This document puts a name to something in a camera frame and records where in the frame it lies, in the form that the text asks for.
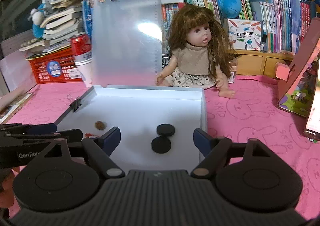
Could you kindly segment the person's hand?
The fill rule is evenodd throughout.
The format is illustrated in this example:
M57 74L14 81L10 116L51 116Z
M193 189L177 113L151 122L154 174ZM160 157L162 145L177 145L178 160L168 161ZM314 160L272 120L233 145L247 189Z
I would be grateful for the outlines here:
M2 181L1 195L0 195L0 207L10 208L14 204L14 193L12 184L15 176L20 172L20 167L14 167L10 170L9 175Z

